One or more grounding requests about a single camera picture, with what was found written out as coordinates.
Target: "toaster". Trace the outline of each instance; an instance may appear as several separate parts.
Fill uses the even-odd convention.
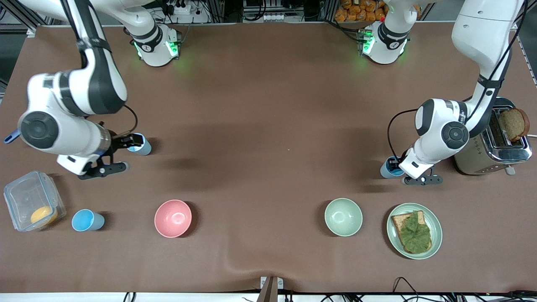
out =
[[[514,107],[510,100],[496,98],[487,128],[481,134],[470,138],[466,146],[454,156],[460,172],[484,175],[505,169],[508,175],[514,175],[513,166],[529,160],[532,148],[528,138],[524,136],[511,142],[504,135],[500,123],[500,114]]]

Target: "bread slice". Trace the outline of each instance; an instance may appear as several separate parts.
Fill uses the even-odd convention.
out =
[[[399,240],[401,240],[400,235],[401,235],[401,229],[404,226],[404,222],[410,216],[412,216],[412,213],[395,215],[395,216],[391,217],[391,220],[394,222],[395,229],[397,230],[397,236],[399,237]],[[425,216],[423,215],[423,211],[418,211],[418,223],[421,224],[421,225],[426,224],[425,223]],[[432,241],[429,241],[429,246],[427,247],[427,250],[429,250],[431,248],[432,244],[433,244]],[[413,254],[411,251],[407,250],[406,248],[404,250],[407,253]]]
[[[506,131],[507,138],[516,142],[520,137],[529,132],[528,115],[521,109],[513,108],[506,110],[500,114],[500,123],[503,130]]]

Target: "container lid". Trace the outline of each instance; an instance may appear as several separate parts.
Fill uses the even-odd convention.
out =
[[[51,196],[49,186],[43,182],[48,176],[32,171],[9,183],[4,198],[15,229],[26,232],[47,224],[57,213],[57,198]]]

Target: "yellow object in container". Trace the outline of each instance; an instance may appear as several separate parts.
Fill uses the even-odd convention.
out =
[[[30,217],[30,221],[34,224],[38,222],[39,220],[45,218],[46,216],[49,216],[50,213],[52,213],[52,209],[49,206],[42,206],[33,212],[32,216]],[[57,217],[58,217],[58,212],[55,211],[54,214],[49,218],[49,221],[47,222],[47,224],[56,220]]]

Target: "plate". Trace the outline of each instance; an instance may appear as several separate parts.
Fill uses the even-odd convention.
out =
[[[412,211],[423,211],[425,224],[427,224],[429,229],[431,229],[432,246],[428,251],[420,254],[411,254],[404,250],[403,244],[399,240],[399,236],[397,236],[397,229],[395,228],[394,222],[391,220],[392,216],[411,213]],[[410,259],[427,259],[436,254],[436,252],[438,252],[440,249],[440,245],[442,245],[442,227],[440,226],[438,218],[433,214],[433,212],[431,212],[431,210],[420,204],[406,203],[395,207],[395,209],[393,209],[393,211],[390,213],[390,216],[388,216],[386,231],[388,232],[388,238],[390,239],[391,245],[393,245],[394,248],[401,253],[401,255]]]

